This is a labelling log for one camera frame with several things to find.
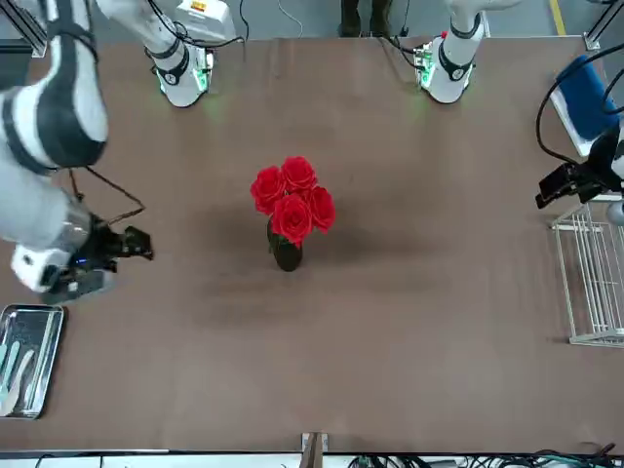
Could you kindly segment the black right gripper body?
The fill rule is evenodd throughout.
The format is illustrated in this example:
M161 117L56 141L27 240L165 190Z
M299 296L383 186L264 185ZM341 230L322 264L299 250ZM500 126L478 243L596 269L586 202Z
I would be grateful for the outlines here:
M101 218L90 218L90 232L85 244L72 255L72 266L83 270L117 270L117 260L127 257L125 237L114 232Z

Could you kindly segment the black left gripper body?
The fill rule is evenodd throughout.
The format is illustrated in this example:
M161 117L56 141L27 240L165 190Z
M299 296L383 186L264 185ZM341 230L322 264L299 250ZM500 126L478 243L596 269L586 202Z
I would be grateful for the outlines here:
M623 128L603 132L592 143L584 165L609 191L623 192Z

